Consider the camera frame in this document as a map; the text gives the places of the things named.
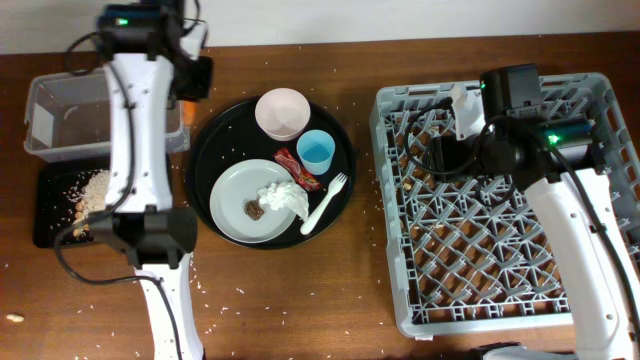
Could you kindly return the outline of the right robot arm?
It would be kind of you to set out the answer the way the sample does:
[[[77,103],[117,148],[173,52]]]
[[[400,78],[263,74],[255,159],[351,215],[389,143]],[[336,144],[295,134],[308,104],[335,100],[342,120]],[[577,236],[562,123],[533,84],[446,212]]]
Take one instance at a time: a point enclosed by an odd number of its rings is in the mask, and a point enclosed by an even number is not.
[[[596,122],[577,101],[556,106],[533,64],[452,86],[439,106],[455,137],[423,159],[440,179],[508,176],[550,242],[580,359],[639,356],[639,279],[617,225]]]

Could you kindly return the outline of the white tissue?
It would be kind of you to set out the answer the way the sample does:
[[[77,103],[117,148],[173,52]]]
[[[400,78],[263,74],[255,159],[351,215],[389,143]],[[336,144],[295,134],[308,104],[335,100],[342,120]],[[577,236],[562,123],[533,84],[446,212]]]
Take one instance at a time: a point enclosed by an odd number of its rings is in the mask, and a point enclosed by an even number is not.
[[[271,183],[257,190],[258,202],[277,211],[288,209],[303,221],[309,217],[309,199],[307,192],[295,181]]]

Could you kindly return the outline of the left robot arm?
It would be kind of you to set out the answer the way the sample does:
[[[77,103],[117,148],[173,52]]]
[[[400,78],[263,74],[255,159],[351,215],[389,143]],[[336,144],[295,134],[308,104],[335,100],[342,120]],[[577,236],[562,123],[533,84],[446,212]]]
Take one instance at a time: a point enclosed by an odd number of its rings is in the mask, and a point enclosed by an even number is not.
[[[123,254],[146,300],[157,359],[203,359],[189,287],[197,216],[176,208],[166,154],[171,101],[208,95],[212,61],[200,50],[207,25],[181,1],[108,5],[97,20],[96,50],[109,89],[110,175],[95,239]]]

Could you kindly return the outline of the light blue cup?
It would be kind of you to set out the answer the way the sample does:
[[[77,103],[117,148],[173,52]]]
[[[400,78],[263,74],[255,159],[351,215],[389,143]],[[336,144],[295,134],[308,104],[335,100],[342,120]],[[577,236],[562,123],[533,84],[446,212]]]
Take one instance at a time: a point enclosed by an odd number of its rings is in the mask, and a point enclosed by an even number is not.
[[[335,149],[333,137],[322,130],[305,132],[296,144],[302,165],[312,175],[322,175],[329,170]]]

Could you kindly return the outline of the pink bowl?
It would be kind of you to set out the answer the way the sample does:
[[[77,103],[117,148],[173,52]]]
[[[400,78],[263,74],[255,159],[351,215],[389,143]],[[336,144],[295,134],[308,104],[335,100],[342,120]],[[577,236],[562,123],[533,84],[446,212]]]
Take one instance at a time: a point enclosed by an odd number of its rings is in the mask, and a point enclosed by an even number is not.
[[[276,141],[290,141],[302,134],[311,117],[311,106],[300,92],[276,88],[262,95],[255,106],[256,123]]]

